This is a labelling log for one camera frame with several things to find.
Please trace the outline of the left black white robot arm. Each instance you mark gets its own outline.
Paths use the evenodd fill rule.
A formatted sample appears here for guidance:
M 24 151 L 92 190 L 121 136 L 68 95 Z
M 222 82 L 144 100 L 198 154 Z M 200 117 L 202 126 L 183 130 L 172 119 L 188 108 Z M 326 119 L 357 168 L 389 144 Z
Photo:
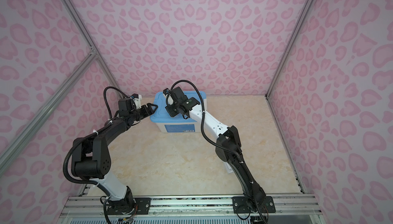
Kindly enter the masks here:
M 74 140 L 64 162 L 67 170 L 71 162 L 71 180 L 98 187 L 104 194 L 106 206 L 133 209 L 135 201 L 131 189 L 122 184 L 111 172 L 111 156 L 108 146 L 122 133 L 153 115 L 158 106 L 140 104 L 141 98 L 130 97 L 118 101 L 119 109 L 99 130 L 85 138 Z

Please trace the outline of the blue plastic bin lid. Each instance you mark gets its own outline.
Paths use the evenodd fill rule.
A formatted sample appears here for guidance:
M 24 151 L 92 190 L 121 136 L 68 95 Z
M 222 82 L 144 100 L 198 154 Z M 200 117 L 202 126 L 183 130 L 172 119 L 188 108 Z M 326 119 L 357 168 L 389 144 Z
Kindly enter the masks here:
M 200 102 L 200 99 L 196 93 L 196 91 L 183 91 L 184 94 L 188 97 L 194 97 L 196 100 L 198 100 Z M 204 91 L 200 91 L 200 94 L 202 96 L 202 98 L 204 99 L 204 105 L 205 108 L 207 109 L 207 95 Z M 166 98 L 164 97 L 164 94 L 162 93 L 157 93 L 154 99 L 153 104 L 158 106 L 157 111 L 150 116 L 150 120 L 154 123 L 165 123 L 165 124 L 169 124 L 169 123 L 184 123 L 184 122 L 188 122 L 188 123 L 195 123 L 196 121 L 189 118 L 189 119 L 184 119 L 182 117 L 181 114 L 176 115 L 175 117 L 171 117 L 169 115 L 169 113 L 167 112 L 167 110 L 165 109 L 166 102 L 165 102 Z

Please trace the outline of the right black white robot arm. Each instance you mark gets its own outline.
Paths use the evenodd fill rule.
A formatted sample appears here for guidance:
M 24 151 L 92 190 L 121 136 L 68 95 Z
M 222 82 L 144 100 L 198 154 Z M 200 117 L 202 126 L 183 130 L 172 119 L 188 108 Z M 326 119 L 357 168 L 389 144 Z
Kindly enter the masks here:
M 203 138 L 215 147 L 220 160 L 233 170 L 246 198 L 246 206 L 260 215 L 267 213 L 264 204 L 267 195 L 245 162 L 237 128 L 229 127 L 211 115 L 205 108 L 201 93 L 196 90 L 196 94 L 198 98 L 188 97 L 180 87 L 165 89 L 166 111 L 171 117 L 182 115 L 184 119 L 199 123 Z

